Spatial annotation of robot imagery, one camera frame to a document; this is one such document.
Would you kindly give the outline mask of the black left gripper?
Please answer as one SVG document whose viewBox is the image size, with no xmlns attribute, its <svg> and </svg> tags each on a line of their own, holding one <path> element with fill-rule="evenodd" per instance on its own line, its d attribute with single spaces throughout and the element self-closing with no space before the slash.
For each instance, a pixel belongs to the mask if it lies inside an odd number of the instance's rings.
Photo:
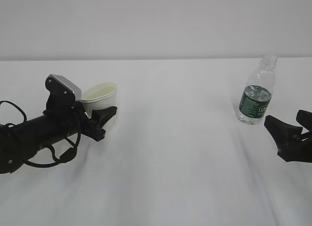
<svg viewBox="0 0 312 226">
<path fill-rule="evenodd" d="M 102 110 L 92 110 L 91 118 L 85 113 L 80 102 L 62 103 L 48 99 L 43 112 L 52 120 L 65 138 L 81 133 L 95 141 L 104 139 L 106 131 L 103 127 L 116 115 L 117 107 L 111 106 Z"/>
</svg>

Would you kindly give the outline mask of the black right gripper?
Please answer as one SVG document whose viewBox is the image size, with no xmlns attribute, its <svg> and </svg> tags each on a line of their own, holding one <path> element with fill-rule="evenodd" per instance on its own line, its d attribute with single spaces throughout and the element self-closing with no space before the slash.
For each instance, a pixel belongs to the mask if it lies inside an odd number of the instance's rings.
<svg viewBox="0 0 312 226">
<path fill-rule="evenodd" d="M 264 126 L 278 147 L 278 156 L 286 162 L 312 162 L 312 112 L 299 110 L 296 121 L 303 128 L 287 124 L 271 115 L 265 117 Z"/>
</svg>

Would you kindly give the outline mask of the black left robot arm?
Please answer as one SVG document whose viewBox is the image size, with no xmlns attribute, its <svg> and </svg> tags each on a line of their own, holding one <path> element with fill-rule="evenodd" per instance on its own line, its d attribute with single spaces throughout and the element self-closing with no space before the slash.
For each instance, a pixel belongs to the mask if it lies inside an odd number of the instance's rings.
<svg viewBox="0 0 312 226">
<path fill-rule="evenodd" d="M 0 172 L 8 174 L 22 165 L 34 168 L 51 168 L 72 161 L 78 152 L 81 137 L 95 141 L 104 139 L 104 125 L 117 113 L 117 107 L 93 110 L 88 117 L 83 105 L 74 102 L 69 106 L 46 108 L 42 116 L 20 124 L 0 126 Z"/>
</svg>

